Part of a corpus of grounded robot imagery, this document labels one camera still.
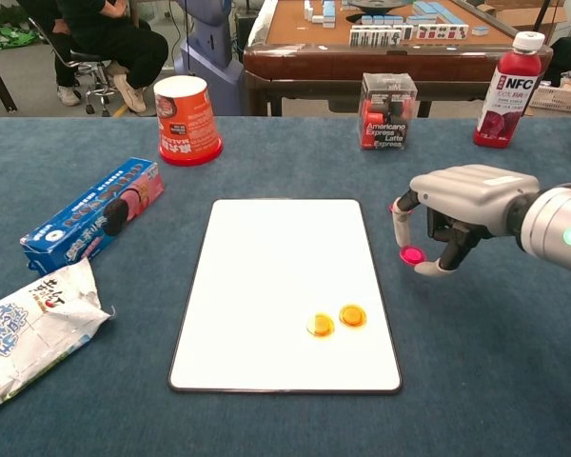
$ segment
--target red lid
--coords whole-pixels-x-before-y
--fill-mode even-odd
[[[413,266],[424,262],[426,259],[425,253],[416,246],[404,246],[400,249],[400,258],[405,264]]]
[[[163,149],[160,148],[159,153],[161,154],[161,158],[167,162],[170,165],[176,165],[176,166],[180,166],[180,167],[192,167],[195,165],[202,165],[206,162],[210,162],[213,159],[215,159],[216,157],[218,157],[220,155],[220,153],[222,152],[222,148],[223,148],[223,142],[222,142],[222,137],[218,137],[218,143],[216,144],[216,147],[207,155],[203,155],[203,156],[196,156],[196,157],[191,157],[191,158],[178,158],[178,159],[174,159],[172,157],[169,157],[165,154],[163,154]]]

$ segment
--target biscuit package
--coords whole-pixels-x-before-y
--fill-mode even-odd
[[[164,190],[156,163],[131,157],[21,238],[28,267],[44,275],[105,249]]]
[[[90,341],[109,317],[87,258],[0,300],[0,405]]]

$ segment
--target pink disc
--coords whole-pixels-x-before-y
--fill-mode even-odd
[[[400,249],[400,258],[405,264],[413,266],[424,262],[426,259],[425,253],[415,246],[404,246]]]

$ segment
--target paper cup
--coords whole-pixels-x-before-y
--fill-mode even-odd
[[[159,153],[172,165],[200,165],[222,152],[222,138],[209,102],[207,83],[196,76],[171,76],[154,85]]]

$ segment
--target plastic bag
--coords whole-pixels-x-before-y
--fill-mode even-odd
[[[88,259],[0,300],[0,405],[87,343],[109,317]]]

